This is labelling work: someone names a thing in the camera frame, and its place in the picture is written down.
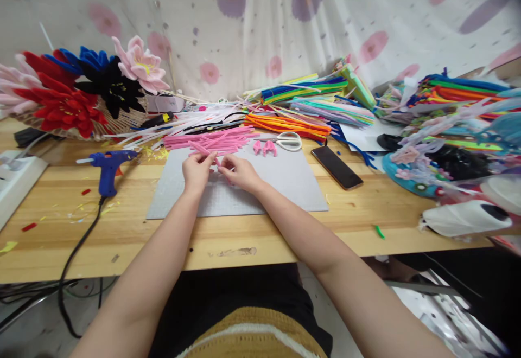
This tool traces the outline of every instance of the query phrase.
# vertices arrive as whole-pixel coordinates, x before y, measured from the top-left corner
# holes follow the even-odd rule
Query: smartphone
[[[327,146],[313,149],[311,154],[316,157],[320,164],[336,179],[344,190],[354,189],[364,183],[364,181]]]

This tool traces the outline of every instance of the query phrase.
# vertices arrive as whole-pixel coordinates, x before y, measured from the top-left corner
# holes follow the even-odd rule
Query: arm
[[[198,154],[183,163],[183,194],[122,274],[71,357],[148,356],[161,313],[185,263],[216,155],[204,159]]]
[[[227,155],[219,171],[259,199],[291,249],[326,289],[364,357],[453,357],[358,255],[263,182],[249,161]]]

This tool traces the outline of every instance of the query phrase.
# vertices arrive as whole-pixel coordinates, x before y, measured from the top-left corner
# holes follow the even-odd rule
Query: black shorts
[[[150,358],[175,357],[245,306],[279,311],[303,326],[329,357],[333,338],[316,324],[296,263],[183,271],[164,307]]]

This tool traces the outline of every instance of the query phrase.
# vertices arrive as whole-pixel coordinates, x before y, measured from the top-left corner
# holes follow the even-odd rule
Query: black flower
[[[137,98],[144,96],[139,91],[141,86],[138,81],[130,80],[121,74],[118,65],[120,62],[119,57],[115,56],[105,69],[99,71],[87,62],[79,61],[85,77],[90,81],[81,81],[74,84],[77,89],[83,92],[101,95],[114,119],[118,119],[120,108],[124,112],[130,112],[131,108],[145,112],[145,109],[137,100]]]

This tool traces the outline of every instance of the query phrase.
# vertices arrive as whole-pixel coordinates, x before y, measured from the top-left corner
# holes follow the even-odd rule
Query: hot glue gun
[[[93,167],[101,167],[99,179],[99,193],[102,197],[113,197],[117,194],[114,188],[114,179],[119,166],[137,157],[135,151],[109,151],[91,154],[86,159],[76,160],[78,164],[90,163]]]

